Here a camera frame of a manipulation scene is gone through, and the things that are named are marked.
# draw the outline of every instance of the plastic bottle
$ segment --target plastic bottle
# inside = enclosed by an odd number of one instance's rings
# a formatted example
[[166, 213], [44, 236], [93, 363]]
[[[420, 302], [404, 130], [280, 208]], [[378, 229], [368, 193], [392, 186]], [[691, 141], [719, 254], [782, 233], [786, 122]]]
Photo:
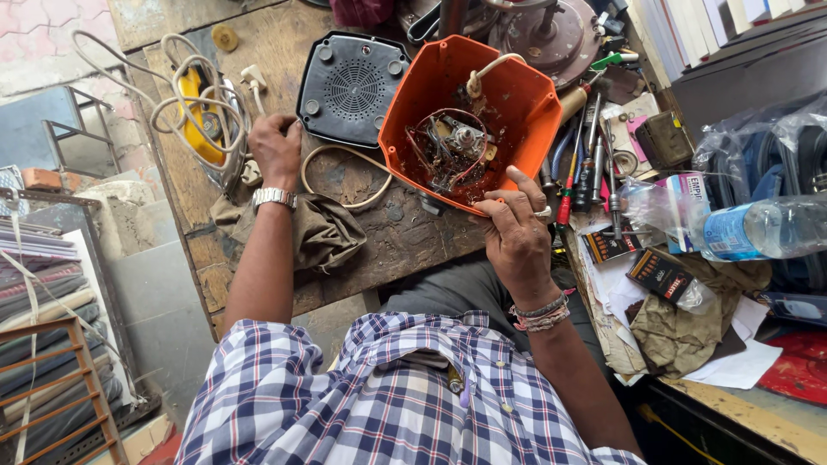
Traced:
[[795, 258], [827, 250], [827, 194], [716, 210], [696, 222], [691, 237], [696, 250], [711, 261]]

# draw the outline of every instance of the pink tile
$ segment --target pink tile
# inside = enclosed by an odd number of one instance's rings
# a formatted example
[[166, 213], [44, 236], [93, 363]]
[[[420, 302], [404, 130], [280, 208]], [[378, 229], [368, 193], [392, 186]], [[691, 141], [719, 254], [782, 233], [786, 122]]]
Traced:
[[117, 45], [115, 23], [112, 22], [112, 15], [109, 12], [102, 12], [93, 19], [82, 20], [80, 29], [93, 33], [101, 41]]
[[0, 37], [0, 63], [9, 63], [23, 57], [23, 50], [17, 44], [20, 34], [9, 33]]
[[124, 119], [135, 119], [135, 104], [126, 96], [113, 104], [115, 114]]
[[20, 22], [11, 14], [11, 3], [0, 3], [0, 37], [7, 32], [17, 32]]
[[28, 34], [21, 34], [17, 38], [17, 44], [23, 50], [23, 59], [35, 61], [57, 53], [57, 46], [49, 38], [49, 27], [38, 26]]
[[78, 6], [72, 0], [41, 0], [49, 17], [49, 26], [60, 27], [80, 15]]
[[74, 0], [74, 2], [77, 3], [83, 11], [80, 14], [80, 17], [83, 19], [94, 19], [102, 12], [109, 11], [109, 5], [107, 5], [106, 0]]
[[52, 43], [57, 46], [57, 51], [55, 52], [56, 55], [64, 56], [74, 53], [74, 49], [72, 48], [72, 38], [69, 36], [69, 33], [73, 29], [77, 29], [79, 26], [80, 21], [69, 20], [69, 22], [64, 24], [62, 27], [49, 28], [49, 37], [51, 38]]
[[41, 6], [41, 0], [24, 0], [23, 3], [14, 4], [10, 13], [19, 22], [17, 31], [22, 34], [28, 34], [38, 26], [49, 25], [49, 17]]

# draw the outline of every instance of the ring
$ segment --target ring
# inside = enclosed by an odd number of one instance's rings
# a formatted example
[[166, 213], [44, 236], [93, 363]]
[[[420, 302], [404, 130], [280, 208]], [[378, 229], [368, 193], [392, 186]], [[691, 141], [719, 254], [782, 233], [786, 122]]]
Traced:
[[546, 205], [546, 208], [542, 212], [534, 212], [534, 216], [536, 218], [548, 218], [552, 216], [552, 208]]

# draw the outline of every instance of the orange plastic housing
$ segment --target orange plastic housing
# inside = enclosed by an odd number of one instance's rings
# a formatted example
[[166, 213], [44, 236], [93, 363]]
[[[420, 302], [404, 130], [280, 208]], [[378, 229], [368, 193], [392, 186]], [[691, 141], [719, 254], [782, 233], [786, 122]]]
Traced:
[[465, 86], [472, 70], [482, 70], [500, 52], [463, 36], [449, 36], [422, 47], [405, 74], [379, 132], [379, 145], [388, 169], [413, 187], [441, 201], [484, 216], [470, 204], [487, 190], [516, 190], [505, 175], [515, 165], [534, 177], [557, 134], [562, 106], [554, 83], [546, 75], [513, 58], [495, 66], [480, 79], [482, 95], [473, 102], [474, 113], [492, 129], [502, 132], [495, 168], [473, 187], [460, 188], [456, 199], [435, 194], [428, 186], [428, 173], [417, 160], [405, 136], [405, 127], [416, 125], [440, 108], [459, 108], [457, 86]]

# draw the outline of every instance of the power plug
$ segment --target power plug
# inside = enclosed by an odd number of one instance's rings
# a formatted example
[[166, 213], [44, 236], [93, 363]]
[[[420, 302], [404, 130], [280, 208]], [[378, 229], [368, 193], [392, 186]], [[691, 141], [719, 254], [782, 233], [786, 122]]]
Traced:
[[258, 163], [255, 160], [250, 160], [244, 164], [244, 171], [241, 173], [241, 182], [245, 185], [254, 186], [259, 184], [263, 178], [259, 170]]
[[246, 81], [250, 87], [257, 87], [259, 90], [267, 89], [267, 82], [264, 81], [264, 75], [258, 69], [258, 65], [250, 65], [241, 71], [241, 77]]

